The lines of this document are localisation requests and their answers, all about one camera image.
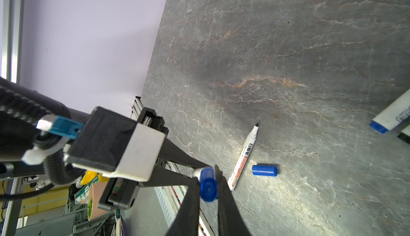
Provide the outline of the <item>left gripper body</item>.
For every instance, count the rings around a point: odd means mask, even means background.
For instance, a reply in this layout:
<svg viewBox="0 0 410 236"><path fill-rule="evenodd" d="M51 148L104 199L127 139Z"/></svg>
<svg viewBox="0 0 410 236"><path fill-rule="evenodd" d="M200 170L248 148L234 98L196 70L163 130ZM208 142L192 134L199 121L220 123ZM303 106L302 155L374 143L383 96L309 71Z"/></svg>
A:
<svg viewBox="0 0 410 236"><path fill-rule="evenodd" d="M98 203L98 208L112 211L132 207L139 188L158 186L157 170L165 158L167 130L164 119L150 108L142 108L115 171L105 174L110 180Z"/></svg>

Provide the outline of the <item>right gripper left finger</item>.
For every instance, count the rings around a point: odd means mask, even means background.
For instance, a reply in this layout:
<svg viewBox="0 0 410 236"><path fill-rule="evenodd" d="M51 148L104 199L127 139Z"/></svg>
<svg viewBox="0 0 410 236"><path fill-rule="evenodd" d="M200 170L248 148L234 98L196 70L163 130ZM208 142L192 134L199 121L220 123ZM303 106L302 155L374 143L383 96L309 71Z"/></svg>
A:
<svg viewBox="0 0 410 236"><path fill-rule="evenodd" d="M197 236L199 230L200 183L192 178L177 216L166 236Z"/></svg>

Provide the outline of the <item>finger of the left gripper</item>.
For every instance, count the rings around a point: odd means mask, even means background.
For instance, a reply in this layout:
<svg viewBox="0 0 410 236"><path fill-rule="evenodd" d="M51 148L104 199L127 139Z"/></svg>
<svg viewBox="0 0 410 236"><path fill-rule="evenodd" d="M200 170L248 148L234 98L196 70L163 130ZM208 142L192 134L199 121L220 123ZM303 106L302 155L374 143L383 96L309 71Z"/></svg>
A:
<svg viewBox="0 0 410 236"><path fill-rule="evenodd" d="M147 182L138 182L142 188L160 187L160 186L188 186L192 178L183 174L173 172L161 167L154 167L152 175Z"/></svg>
<svg viewBox="0 0 410 236"><path fill-rule="evenodd" d="M180 149L167 138L165 138L162 143L159 152L159 157L164 160L171 161L194 169L209 167L208 164L205 164L204 162L201 162L189 156L187 153L185 153L182 149Z"/></svg>

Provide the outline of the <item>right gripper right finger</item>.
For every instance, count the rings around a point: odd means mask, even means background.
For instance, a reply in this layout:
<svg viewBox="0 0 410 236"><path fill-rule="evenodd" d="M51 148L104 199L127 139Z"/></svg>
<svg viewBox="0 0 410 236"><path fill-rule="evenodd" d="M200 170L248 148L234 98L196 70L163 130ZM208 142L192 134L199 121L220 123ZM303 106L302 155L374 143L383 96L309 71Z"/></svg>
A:
<svg viewBox="0 0 410 236"><path fill-rule="evenodd" d="M223 172L215 165L218 192L218 234L220 236L250 236Z"/></svg>

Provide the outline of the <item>blue pen cap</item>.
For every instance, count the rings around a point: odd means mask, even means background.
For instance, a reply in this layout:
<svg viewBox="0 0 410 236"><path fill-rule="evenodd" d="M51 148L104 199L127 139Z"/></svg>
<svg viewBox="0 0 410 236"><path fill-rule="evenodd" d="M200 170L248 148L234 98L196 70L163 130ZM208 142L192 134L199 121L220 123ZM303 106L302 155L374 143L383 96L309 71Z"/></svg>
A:
<svg viewBox="0 0 410 236"><path fill-rule="evenodd" d="M255 176L276 177L278 175L278 169L276 166L253 165L252 173Z"/></svg>
<svg viewBox="0 0 410 236"><path fill-rule="evenodd" d="M216 172L212 167L205 167L199 175L200 196L205 202L213 202L218 197Z"/></svg>

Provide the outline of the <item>white marker black ink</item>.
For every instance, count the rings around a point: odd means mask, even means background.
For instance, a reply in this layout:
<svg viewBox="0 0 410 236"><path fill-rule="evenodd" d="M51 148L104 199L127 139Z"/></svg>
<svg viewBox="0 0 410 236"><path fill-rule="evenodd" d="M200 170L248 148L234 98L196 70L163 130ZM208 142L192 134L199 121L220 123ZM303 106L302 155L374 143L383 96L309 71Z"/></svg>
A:
<svg viewBox="0 0 410 236"><path fill-rule="evenodd" d="M405 127L397 137L405 143L410 144L410 125Z"/></svg>

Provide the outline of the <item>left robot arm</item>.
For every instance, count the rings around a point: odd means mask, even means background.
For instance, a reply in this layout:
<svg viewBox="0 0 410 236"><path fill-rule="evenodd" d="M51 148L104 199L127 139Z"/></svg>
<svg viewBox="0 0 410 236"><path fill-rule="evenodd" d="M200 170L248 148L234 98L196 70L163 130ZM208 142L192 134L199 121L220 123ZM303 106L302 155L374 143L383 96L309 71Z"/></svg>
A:
<svg viewBox="0 0 410 236"><path fill-rule="evenodd" d="M129 209L140 188L189 185L189 177L166 169L168 161L206 166L167 135L152 109L141 106L136 120L102 107L85 114L1 79L1 163L23 163L24 177L41 167L50 188L87 170L102 174L109 181L96 201L101 209Z"/></svg>

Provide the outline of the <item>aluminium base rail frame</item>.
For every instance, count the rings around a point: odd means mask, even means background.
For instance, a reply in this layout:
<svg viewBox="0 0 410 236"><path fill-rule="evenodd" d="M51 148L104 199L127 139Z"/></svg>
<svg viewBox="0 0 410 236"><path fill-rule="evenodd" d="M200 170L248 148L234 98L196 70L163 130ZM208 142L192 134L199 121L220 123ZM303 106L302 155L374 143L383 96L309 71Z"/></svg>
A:
<svg viewBox="0 0 410 236"><path fill-rule="evenodd" d="M143 107L144 105L141 102L141 97L136 96L132 106L131 119L137 120ZM172 172L180 173L177 164L174 162L167 161L166 165L162 166ZM167 225L171 227L186 195L187 186L161 186L155 187L153 190L157 195ZM198 235L215 236L213 229L209 225L201 209L199 213Z"/></svg>

